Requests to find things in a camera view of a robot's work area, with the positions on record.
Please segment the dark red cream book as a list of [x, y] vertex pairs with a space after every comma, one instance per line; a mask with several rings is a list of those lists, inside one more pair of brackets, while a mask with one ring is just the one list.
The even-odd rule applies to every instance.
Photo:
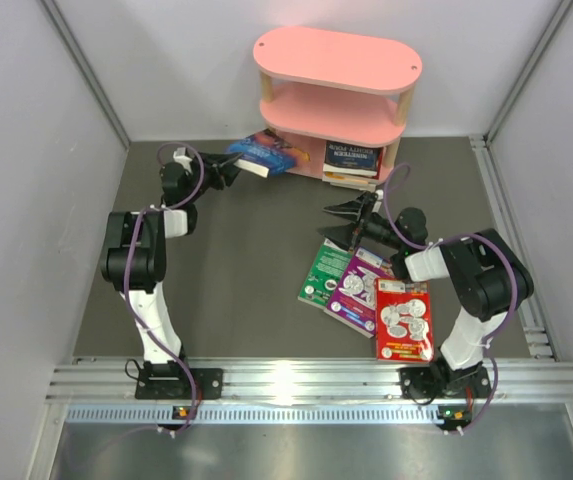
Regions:
[[374, 192], [377, 189], [376, 182], [370, 182], [366, 180], [353, 180], [353, 179], [346, 179], [346, 178], [335, 178], [329, 176], [323, 176], [322, 180], [330, 185], [342, 187], [342, 188], [350, 188], [354, 190], [360, 191], [368, 191]]

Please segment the purple cartoon paperback book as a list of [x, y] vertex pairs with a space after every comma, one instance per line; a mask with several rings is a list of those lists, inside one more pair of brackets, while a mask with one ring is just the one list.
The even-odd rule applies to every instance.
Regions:
[[350, 259], [324, 312], [367, 338], [376, 330], [376, 283], [394, 279], [388, 260], [359, 247]]

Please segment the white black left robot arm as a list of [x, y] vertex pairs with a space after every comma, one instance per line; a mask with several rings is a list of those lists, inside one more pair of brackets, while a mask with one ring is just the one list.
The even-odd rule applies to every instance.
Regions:
[[180, 147], [160, 169], [158, 206], [108, 216], [100, 270], [126, 302], [140, 334], [144, 361], [138, 367], [137, 382], [141, 389], [169, 387], [188, 393], [196, 385], [165, 302], [166, 241], [195, 231], [195, 202], [210, 189], [231, 186], [240, 173], [236, 165], [240, 158], [239, 153], [191, 153]]

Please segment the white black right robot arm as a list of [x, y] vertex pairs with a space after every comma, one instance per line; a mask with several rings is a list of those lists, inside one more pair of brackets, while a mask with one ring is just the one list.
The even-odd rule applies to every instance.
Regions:
[[446, 396], [480, 386], [489, 342], [534, 292], [529, 271], [494, 228], [428, 244], [422, 210], [406, 207], [390, 220], [378, 212], [382, 200], [381, 191], [366, 192], [324, 207], [325, 213], [344, 223], [323, 227], [320, 234], [347, 250], [356, 249], [362, 239], [394, 249], [390, 263], [402, 281], [449, 280], [460, 303], [459, 314], [437, 359], [424, 369], [428, 382], [420, 383], [420, 370], [412, 368], [408, 389], [423, 396]]

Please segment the green paperback book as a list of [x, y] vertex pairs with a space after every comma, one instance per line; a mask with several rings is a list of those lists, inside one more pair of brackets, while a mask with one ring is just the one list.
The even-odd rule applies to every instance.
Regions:
[[324, 309], [345, 272], [352, 254], [325, 239], [313, 261], [297, 299]]

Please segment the red cartoon paperback book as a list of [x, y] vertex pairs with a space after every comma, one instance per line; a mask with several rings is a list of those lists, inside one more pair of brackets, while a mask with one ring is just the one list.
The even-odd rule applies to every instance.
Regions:
[[376, 359], [430, 363], [435, 357], [431, 298], [426, 282], [376, 281]]

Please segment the blue bottom book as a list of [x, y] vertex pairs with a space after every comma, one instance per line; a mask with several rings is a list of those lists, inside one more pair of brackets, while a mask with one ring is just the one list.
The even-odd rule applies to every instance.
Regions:
[[233, 142], [225, 153], [238, 156], [235, 165], [241, 170], [263, 178], [285, 173], [310, 161], [307, 152], [269, 129]]

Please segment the dark blue Nineteen Eighty-Four book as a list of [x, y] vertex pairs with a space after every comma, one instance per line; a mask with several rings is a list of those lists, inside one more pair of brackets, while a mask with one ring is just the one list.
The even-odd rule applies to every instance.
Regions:
[[383, 149], [327, 141], [324, 172], [375, 177], [379, 173]]

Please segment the black Treehouse paperback book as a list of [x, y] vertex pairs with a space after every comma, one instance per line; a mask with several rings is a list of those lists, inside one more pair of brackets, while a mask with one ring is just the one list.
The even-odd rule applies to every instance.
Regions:
[[359, 175], [345, 175], [337, 172], [322, 172], [322, 179], [331, 183], [354, 183], [354, 184], [378, 184], [376, 177], [365, 177]]

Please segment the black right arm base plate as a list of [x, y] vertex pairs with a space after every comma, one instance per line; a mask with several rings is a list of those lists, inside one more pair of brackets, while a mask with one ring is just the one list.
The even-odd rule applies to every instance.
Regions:
[[491, 393], [491, 381], [483, 366], [452, 371], [438, 363], [402, 368], [399, 372], [402, 397], [419, 403], [428, 400], [486, 399]]

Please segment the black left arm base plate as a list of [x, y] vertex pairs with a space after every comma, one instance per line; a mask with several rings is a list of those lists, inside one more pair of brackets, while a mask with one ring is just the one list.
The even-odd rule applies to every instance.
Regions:
[[223, 374], [221, 368], [191, 368], [195, 394], [186, 373], [153, 374], [141, 371], [134, 397], [137, 400], [217, 400], [222, 396]]

